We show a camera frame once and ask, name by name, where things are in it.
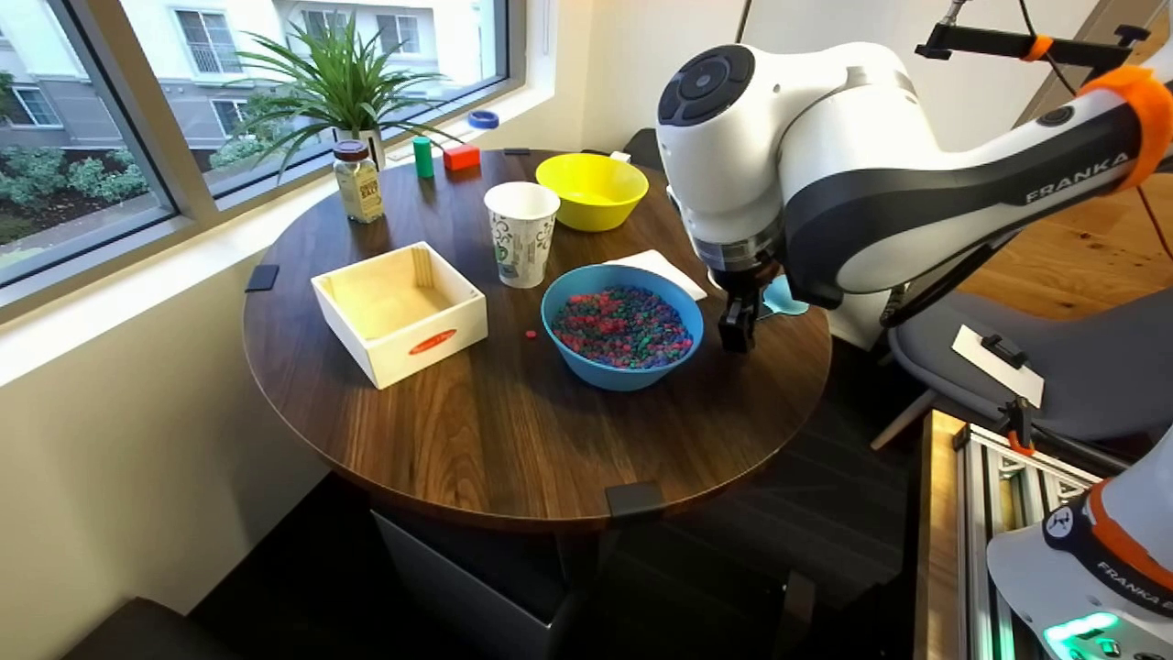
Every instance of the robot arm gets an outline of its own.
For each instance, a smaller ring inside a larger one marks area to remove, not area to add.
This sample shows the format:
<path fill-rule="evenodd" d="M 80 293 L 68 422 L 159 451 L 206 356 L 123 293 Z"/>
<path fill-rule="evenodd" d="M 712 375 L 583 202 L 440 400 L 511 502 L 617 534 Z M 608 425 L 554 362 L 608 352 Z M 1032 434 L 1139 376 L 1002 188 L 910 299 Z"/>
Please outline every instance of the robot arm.
<path fill-rule="evenodd" d="M 1173 49 L 1149 68 L 1173 81 Z M 833 314 L 881 293 L 875 326 L 901 321 L 1023 224 L 1121 188 L 1149 137 L 1120 92 L 1084 92 L 947 153 L 888 49 L 726 45 L 664 89 L 657 138 L 688 239 L 731 293 L 723 340 L 748 349 L 776 272 Z"/>

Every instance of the window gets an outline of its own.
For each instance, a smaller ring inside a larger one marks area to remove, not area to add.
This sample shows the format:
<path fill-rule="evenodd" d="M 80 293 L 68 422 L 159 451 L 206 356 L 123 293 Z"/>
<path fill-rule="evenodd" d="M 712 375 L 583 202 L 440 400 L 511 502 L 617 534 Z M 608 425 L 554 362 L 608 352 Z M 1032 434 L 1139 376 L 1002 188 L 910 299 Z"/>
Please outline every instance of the window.
<path fill-rule="evenodd" d="M 402 15 L 389 24 L 420 45 L 402 66 L 440 72 L 424 109 L 462 109 L 517 72 L 515 4 L 526 0 L 416 0 L 412 11 L 379 0 L 4 0 L 0 321 L 44 285 L 208 231 L 329 165 L 324 138 L 289 160 L 296 177 L 274 177 L 280 159 L 257 160 L 259 137 L 240 137 L 251 96 L 270 85 L 240 57 L 251 28 L 283 39 L 295 22 L 357 15 L 358 33 L 383 39 L 379 15 Z"/>
<path fill-rule="evenodd" d="M 225 15 L 180 11 L 180 24 L 190 49 L 198 72 L 235 72 L 241 62 L 235 57 L 235 45 Z"/>
<path fill-rule="evenodd" d="M 379 15 L 379 39 L 389 54 L 420 54 L 420 17 L 416 15 Z"/>

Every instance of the blue bowl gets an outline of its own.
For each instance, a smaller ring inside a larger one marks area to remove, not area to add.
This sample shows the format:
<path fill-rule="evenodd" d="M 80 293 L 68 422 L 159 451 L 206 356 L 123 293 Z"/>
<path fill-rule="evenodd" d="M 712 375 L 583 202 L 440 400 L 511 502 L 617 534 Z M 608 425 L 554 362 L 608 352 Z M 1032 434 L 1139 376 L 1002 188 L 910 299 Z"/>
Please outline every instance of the blue bowl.
<path fill-rule="evenodd" d="M 672 362 L 654 362 L 654 367 L 617 367 L 617 362 L 589 359 L 589 356 L 569 349 L 554 332 L 559 312 L 564 312 L 564 305 L 575 293 L 603 293 L 603 291 L 614 291 L 614 285 L 649 291 L 659 299 L 666 299 L 680 312 L 683 331 L 688 332 L 688 349 L 683 356 L 675 356 Z M 564 272 L 560 277 L 554 277 L 547 285 L 547 293 L 542 293 L 542 331 L 559 346 L 564 367 L 571 375 L 578 375 L 586 384 L 608 390 L 608 391 L 637 391 L 637 390 L 649 390 L 654 381 L 659 381 L 664 375 L 672 375 L 675 367 L 688 362 L 688 356 L 705 340 L 705 314 L 702 314 L 697 299 L 680 283 L 672 283 L 672 277 L 664 277 L 657 272 L 628 268 L 628 264 L 586 264 L 586 268 Z"/>

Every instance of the paper cup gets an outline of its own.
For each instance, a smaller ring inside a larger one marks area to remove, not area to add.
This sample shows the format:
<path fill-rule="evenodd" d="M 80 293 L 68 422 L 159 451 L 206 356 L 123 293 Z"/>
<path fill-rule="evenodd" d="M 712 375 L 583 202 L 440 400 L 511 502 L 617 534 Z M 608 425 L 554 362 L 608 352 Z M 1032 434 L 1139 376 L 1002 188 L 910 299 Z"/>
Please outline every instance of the paper cup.
<path fill-rule="evenodd" d="M 554 192 L 527 178 L 483 195 L 493 254 L 505 285 L 537 291 L 547 277 L 559 206 Z"/>

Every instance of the wooden box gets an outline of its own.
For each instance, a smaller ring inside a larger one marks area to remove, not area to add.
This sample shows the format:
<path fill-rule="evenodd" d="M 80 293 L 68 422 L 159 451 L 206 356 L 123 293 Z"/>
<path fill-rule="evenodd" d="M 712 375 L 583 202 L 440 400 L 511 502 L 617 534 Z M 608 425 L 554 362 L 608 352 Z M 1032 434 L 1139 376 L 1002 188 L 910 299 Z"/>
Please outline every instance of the wooden box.
<path fill-rule="evenodd" d="M 324 272 L 318 307 L 379 390 L 489 337 L 483 293 L 429 242 Z"/>

